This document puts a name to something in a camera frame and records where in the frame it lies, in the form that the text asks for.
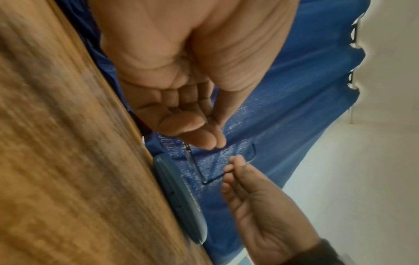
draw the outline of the hand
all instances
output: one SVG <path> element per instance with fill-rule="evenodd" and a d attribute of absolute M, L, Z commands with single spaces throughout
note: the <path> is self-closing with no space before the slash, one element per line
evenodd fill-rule
<path fill-rule="evenodd" d="M 89 3 L 137 116 L 156 132 L 213 149 L 226 144 L 222 126 L 279 53 L 299 0 Z"/>
<path fill-rule="evenodd" d="M 229 162 L 221 192 L 256 265 L 282 264 L 320 243 L 309 220 L 278 186 L 242 156 Z"/>

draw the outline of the white wall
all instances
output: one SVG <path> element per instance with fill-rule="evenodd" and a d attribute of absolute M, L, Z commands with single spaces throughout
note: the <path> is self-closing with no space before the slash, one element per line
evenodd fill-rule
<path fill-rule="evenodd" d="M 322 237 L 357 265 L 419 264 L 419 1 L 373 0 L 343 116 L 285 186 Z"/>

